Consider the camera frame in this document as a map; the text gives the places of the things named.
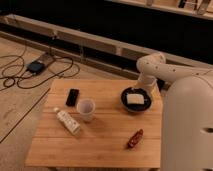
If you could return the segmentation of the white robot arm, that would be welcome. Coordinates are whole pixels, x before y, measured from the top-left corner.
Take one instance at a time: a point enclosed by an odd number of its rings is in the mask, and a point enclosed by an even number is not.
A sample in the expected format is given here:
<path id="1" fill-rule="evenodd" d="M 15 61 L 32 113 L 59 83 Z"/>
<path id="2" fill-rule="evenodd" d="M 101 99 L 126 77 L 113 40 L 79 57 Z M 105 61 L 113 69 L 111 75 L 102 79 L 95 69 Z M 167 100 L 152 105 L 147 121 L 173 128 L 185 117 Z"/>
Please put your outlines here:
<path id="1" fill-rule="evenodd" d="M 160 171 L 213 171 L 213 67 L 168 64 L 161 53 L 137 60 L 138 86 L 170 84 L 163 100 Z"/>

